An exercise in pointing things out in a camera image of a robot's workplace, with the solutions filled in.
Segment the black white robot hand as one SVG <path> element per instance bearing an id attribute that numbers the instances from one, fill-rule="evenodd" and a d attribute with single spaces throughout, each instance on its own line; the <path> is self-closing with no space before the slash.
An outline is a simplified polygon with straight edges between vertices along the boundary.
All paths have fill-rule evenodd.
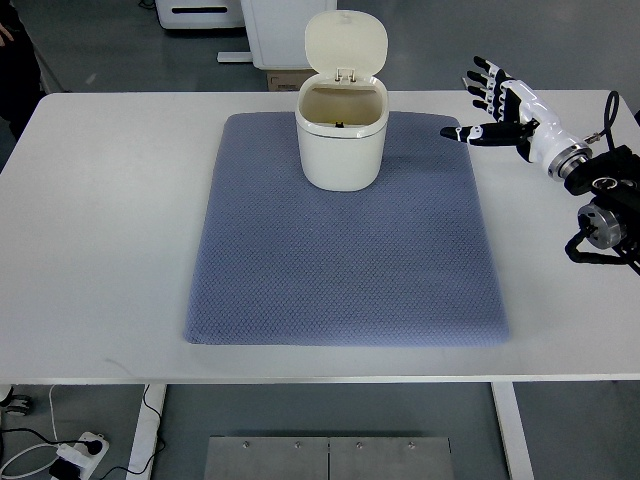
<path id="1" fill-rule="evenodd" d="M 523 160 L 538 164 L 549 177 L 564 180 L 592 158 L 586 141 L 571 134 L 559 116 L 525 82 L 502 67 L 476 56 L 478 71 L 468 71 L 472 105 L 489 114 L 491 123 L 444 127 L 440 135 L 478 147 L 514 147 Z"/>

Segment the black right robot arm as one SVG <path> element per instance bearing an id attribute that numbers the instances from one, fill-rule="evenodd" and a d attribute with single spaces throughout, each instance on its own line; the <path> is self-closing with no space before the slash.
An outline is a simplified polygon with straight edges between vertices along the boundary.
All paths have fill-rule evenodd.
<path id="1" fill-rule="evenodd" d="M 610 92 L 600 132 L 608 150 L 579 164 L 564 180 L 572 195 L 593 195 L 578 210 L 579 231 L 566 244 L 565 253 L 575 263 L 627 265 L 638 272 L 639 156 L 614 142 L 619 103 L 619 93 Z"/>

